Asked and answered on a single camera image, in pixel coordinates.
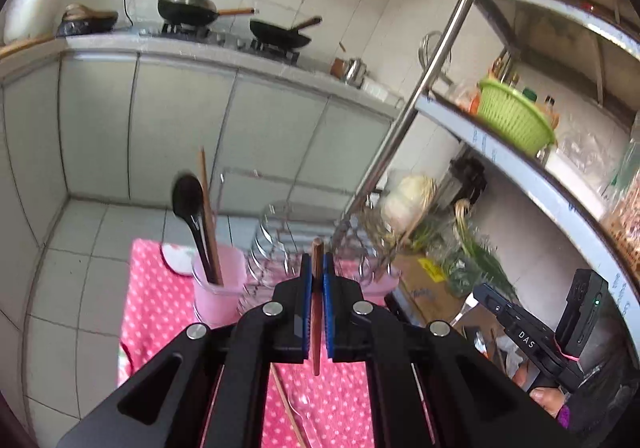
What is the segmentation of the right hand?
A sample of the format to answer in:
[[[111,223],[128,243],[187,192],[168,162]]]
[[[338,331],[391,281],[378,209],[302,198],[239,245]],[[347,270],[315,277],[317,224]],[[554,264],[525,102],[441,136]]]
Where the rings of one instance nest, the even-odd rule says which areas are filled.
[[[525,390],[525,384],[528,381],[528,362],[524,361],[515,371],[512,381]],[[552,387],[530,387],[528,391],[529,397],[537,402],[550,416],[553,416],[563,428],[570,425],[570,409],[565,405],[565,395],[559,388]]]

